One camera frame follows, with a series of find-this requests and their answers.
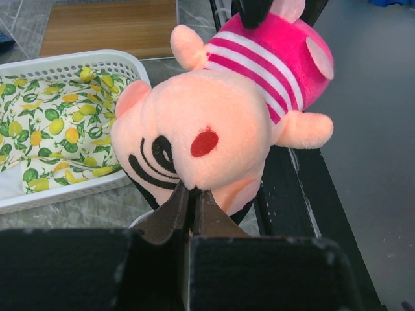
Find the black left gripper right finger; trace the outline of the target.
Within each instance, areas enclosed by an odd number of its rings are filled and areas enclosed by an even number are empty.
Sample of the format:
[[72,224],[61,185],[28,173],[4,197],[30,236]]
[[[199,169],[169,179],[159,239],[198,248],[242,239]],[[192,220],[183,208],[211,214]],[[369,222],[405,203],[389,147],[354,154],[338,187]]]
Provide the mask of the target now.
[[250,238],[215,202],[210,191],[195,200],[193,236],[206,238]]

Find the lemon print cloth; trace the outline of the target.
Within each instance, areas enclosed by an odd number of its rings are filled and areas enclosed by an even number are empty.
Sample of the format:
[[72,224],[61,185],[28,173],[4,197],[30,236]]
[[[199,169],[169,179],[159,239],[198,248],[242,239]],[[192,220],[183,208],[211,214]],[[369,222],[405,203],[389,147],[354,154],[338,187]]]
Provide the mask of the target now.
[[120,169],[110,128],[122,71],[82,67],[66,82],[1,77],[1,198],[106,176]]

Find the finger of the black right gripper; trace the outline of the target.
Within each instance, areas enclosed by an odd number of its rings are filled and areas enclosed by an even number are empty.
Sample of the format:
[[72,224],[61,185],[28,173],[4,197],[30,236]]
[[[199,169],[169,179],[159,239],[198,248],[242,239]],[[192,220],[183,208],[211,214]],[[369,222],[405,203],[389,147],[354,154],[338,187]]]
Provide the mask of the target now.
[[306,0],[301,20],[313,26],[324,9],[324,0]]
[[267,0],[233,0],[233,14],[238,13],[246,29],[255,29],[265,20],[269,12]]

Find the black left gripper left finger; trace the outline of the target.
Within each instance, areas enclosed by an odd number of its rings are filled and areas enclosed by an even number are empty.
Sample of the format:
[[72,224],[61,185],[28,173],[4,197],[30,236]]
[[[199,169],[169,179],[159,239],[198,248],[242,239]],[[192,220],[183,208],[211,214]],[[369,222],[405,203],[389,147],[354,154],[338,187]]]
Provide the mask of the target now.
[[177,186],[162,206],[140,219],[131,229],[152,245],[166,244],[185,229],[188,201],[189,191],[185,186]]

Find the white plastic basket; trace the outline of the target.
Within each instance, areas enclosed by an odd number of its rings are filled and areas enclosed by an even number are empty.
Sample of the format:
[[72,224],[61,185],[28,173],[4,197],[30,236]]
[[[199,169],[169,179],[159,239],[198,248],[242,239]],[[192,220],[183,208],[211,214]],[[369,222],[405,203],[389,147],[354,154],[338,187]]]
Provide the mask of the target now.
[[148,80],[116,50],[1,66],[1,212],[12,213],[130,183],[110,144],[120,92]]

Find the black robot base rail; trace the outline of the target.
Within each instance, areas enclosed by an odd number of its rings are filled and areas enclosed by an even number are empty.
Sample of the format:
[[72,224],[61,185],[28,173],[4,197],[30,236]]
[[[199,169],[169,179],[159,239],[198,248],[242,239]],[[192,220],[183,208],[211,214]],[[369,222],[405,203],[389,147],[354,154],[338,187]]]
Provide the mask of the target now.
[[273,147],[259,237],[198,238],[192,310],[383,310],[319,150]]

